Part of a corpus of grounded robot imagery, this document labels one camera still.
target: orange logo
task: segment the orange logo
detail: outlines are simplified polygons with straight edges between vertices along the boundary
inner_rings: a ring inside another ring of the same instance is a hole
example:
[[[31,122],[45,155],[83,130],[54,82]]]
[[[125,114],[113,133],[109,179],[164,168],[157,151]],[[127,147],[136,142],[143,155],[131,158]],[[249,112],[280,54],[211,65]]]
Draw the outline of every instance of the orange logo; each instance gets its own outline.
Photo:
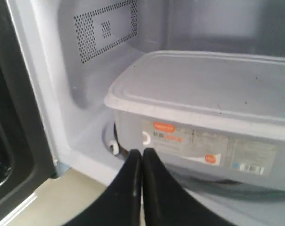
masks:
[[[207,154],[205,156],[205,161],[207,161],[208,163],[215,163],[216,162],[216,157],[212,154]]]
[[[154,122],[153,126],[155,129],[158,129],[160,131],[168,132],[168,133],[173,133],[176,129],[175,126],[169,125],[169,124],[164,124],[161,122]]]

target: white plastic lid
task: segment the white plastic lid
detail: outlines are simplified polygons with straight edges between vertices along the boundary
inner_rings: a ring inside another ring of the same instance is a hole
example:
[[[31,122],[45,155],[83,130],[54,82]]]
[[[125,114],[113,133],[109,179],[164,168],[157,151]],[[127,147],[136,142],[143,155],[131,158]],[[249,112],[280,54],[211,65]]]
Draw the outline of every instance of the white plastic lid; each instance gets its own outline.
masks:
[[[285,58],[157,51],[111,85],[113,109],[285,140]]]

